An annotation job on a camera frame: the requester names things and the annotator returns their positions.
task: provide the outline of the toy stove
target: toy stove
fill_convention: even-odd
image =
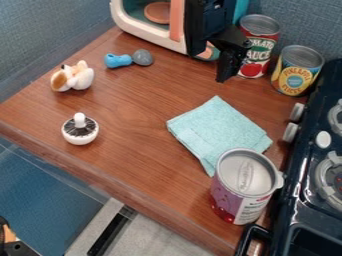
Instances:
[[[265,255],[342,255],[342,59],[324,66],[290,119],[283,139],[293,149],[272,211],[277,219],[272,231],[246,227],[236,255],[246,255],[253,238],[267,242]]]

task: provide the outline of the metal can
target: metal can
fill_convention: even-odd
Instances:
[[[323,64],[322,55],[309,47],[286,46],[271,77],[272,85],[286,95],[303,95],[316,80]]]
[[[211,207],[224,221],[244,225],[260,217],[283,184],[281,172],[267,157],[250,149],[233,149],[218,160]]]
[[[280,25],[271,17],[251,14],[241,18],[240,29],[252,42],[252,48],[247,52],[247,59],[238,74],[247,78],[261,77],[267,71]]]

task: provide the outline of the stove burner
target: stove burner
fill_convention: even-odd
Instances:
[[[338,211],[342,211],[342,157],[328,153],[315,172],[318,194]]]
[[[328,121],[332,130],[342,136],[342,99],[339,99],[337,104],[330,109]]]

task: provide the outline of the wooden countertop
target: wooden countertop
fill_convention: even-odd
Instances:
[[[104,55],[145,48],[150,67],[109,70]],[[296,98],[278,94],[269,78],[215,82],[215,64],[155,46],[113,28],[65,60],[84,59],[95,69],[86,91],[53,92],[48,72],[0,105],[0,133],[108,191],[217,254],[233,255],[243,227],[223,222],[208,203],[210,178],[199,161],[166,129],[166,121],[219,95],[265,129],[274,144],[266,152],[277,167],[287,154],[279,142]],[[100,124],[86,146],[68,144],[61,125],[82,111]]]

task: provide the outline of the yellow can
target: yellow can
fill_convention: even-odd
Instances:
[[[305,94],[316,80],[324,58],[315,50],[301,45],[285,47],[271,77],[273,87],[289,96]]]

